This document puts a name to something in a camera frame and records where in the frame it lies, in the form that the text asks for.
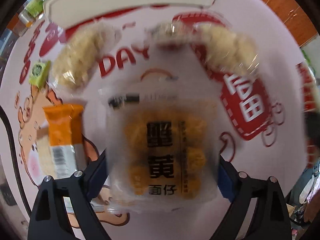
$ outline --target chinese characters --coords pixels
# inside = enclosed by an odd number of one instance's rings
[[[147,123],[148,147],[172,146],[171,122]]]
[[[165,185],[163,188],[164,195],[173,195],[177,190],[175,189],[176,185]],[[149,194],[150,195],[161,195],[162,194],[162,185],[149,185]]]
[[[258,94],[249,97],[253,91],[252,82],[245,78],[233,74],[225,74],[223,79],[231,95],[238,93],[241,102],[239,107],[246,122],[254,120],[264,112],[261,96]]]
[[[157,179],[161,175],[167,179],[174,178],[173,175],[173,155],[165,155],[161,157],[149,156],[150,178]]]

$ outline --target floor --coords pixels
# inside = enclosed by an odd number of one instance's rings
[[[9,185],[7,183],[4,170],[0,159],[0,213],[8,222],[9,226],[15,234],[22,240],[27,239],[29,223],[21,213],[18,205],[15,203]]]

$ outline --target snack package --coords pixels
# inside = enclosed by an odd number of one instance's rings
[[[81,105],[44,107],[49,123],[50,151],[57,179],[70,177],[75,171],[86,168],[82,144]]]
[[[29,76],[29,83],[38,87],[39,89],[43,88],[48,78],[50,66],[51,61],[48,61],[46,63],[35,63]]]
[[[202,33],[206,61],[212,70],[255,79],[259,59],[256,44],[250,37],[215,24],[200,25],[197,29]]]
[[[104,22],[80,27],[62,49],[49,73],[49,84],[73,93],[83,89],[103,53],[115,45],[115,31]]]
[[[171,211],[216,196],[215,103],[159,83],[163,90],[150,81],[103,94],[111,212]]]
[[[82,112],[80,105],[44,107],[49,127],[37,131],[39,163],[44,174],[54,179],[70,177],[87,166],[82,143]],[[68,213],[73,213],[71,200],[64,197]],[[104,211],[104,203],[98,197],[91,200],[95,212]]]
[[[146,33],[148,40],[161,48],[179,48],[188,43],[201,41],[200,34],[181,21],[160,23],[146,30]]]
[[[26,11],[33,17],[37,18],[43,13],[43,0],[31,0],[26,5]]]

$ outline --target small green snack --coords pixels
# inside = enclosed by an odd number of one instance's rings
[[[43,13],[43,0],[31,0],[26,6],[26,10],[33,18],[37,18],[39,14]]]
[[[43,88],[49,74],[50,65],[50,61],[46,63],[37,62],[34,64],[29,76],[29,83],[37,86],[39,89]]]

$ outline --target orange wall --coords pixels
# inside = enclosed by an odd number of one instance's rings
[[[295,0],[263,0],[292,33],[299,46],[317,34],[312,22]]]

